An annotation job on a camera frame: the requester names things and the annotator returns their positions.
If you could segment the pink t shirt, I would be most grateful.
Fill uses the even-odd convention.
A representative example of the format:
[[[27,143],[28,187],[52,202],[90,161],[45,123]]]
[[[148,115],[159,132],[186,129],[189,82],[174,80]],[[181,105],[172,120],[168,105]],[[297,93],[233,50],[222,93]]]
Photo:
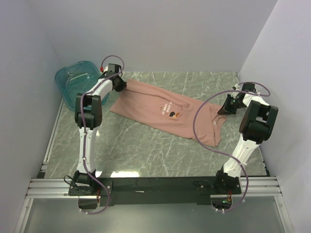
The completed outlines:
[[[129,79],[111,112],[183,138],[216,147],[226,121],[221,106],[204,104],[160,87]]]

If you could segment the teal plastic basin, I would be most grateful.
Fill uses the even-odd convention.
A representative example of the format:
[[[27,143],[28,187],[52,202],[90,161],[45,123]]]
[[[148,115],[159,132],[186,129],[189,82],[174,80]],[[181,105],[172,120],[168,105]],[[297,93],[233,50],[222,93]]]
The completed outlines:
[[[77,95],[90,92],[98,84],[100,75],[100,70],[90,61],[81,61],[57,72],[56,84],[71,111],[75,111]]]

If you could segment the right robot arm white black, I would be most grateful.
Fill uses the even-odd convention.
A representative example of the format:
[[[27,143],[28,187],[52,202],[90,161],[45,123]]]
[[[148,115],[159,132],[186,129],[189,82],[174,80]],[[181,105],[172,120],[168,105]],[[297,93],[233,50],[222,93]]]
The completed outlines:
[[[265,102],[258,92],[256,83],[243,82],[242,91],[228,94],[218,111],[219,115],[234,115],[238,109],[246,108],[239,127],[240,138],[232,156],[216,173],[213,188],[224,194],[240,186],[241,166],[246,166],[250,155],[263,141],[267,141],[273,131],[278,108]]]

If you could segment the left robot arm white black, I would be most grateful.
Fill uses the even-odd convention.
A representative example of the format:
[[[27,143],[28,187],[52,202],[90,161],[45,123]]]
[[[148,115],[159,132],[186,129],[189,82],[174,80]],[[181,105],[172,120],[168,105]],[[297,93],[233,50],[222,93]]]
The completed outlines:
[[[111,91],[121,92],[126,88],[127,83],[122,79],[123,70],[124,67],[117,64],[101,67],[102,75],[96,84],[76,96],[74,119],[79,128],[80,150],[71,187],[81,189],[86,195],[94,194],[101,186],[96,182],[94,153],[96,133],[103,119],[102,100]]]

